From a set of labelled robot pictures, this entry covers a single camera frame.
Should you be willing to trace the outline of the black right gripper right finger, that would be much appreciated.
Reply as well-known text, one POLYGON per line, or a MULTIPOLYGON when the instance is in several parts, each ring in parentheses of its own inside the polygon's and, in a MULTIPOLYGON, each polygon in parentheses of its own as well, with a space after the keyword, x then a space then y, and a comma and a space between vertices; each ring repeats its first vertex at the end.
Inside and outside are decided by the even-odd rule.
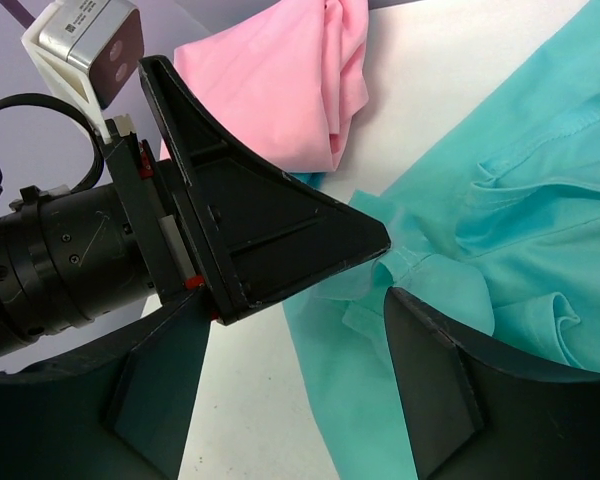
POLYGON ((384 319, 420 479, 600 479, 600 373, 511 347, 401 288, 384 319))

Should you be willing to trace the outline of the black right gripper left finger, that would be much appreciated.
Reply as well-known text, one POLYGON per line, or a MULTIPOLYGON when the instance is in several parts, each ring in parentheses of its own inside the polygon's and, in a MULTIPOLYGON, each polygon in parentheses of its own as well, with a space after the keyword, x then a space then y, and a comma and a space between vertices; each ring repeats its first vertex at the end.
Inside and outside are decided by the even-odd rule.
POLYGON ((211 325, 196 289, 75 350, 0 373, 0 479, 175 479, 211 325))

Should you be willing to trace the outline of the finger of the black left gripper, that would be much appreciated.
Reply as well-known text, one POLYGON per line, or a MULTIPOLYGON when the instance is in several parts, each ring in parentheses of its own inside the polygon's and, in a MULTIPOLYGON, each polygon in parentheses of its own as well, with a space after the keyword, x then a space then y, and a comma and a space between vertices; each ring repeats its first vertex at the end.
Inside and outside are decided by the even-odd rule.
POLYGON ((141 59, 138 74, 182 177, 167 191, 223 324, 389 249, 380 221, 302 183, 233 136, 166 57, 141 59))

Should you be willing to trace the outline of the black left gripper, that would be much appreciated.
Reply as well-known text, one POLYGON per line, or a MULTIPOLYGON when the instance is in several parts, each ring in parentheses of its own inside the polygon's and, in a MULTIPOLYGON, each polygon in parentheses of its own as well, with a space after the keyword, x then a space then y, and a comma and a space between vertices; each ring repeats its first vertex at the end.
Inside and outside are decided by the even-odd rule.
POLYGON ((0 218, 0 357, 145 296, 168 305, 203 285, 148 143, 118 135, 104 153, 111 183, 27 187, 0 218))

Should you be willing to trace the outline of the mint green t-shirt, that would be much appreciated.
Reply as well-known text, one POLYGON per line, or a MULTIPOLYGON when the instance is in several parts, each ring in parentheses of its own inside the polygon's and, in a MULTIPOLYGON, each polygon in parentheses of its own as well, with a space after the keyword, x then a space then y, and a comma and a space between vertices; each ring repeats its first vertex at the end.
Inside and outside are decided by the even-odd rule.
POLYGON ((402 288, 483 334, 600 372, 600 1, 587 3, 379 196, 391 249, 284 305, 343 479, 416 468, 384 327, 402 288))

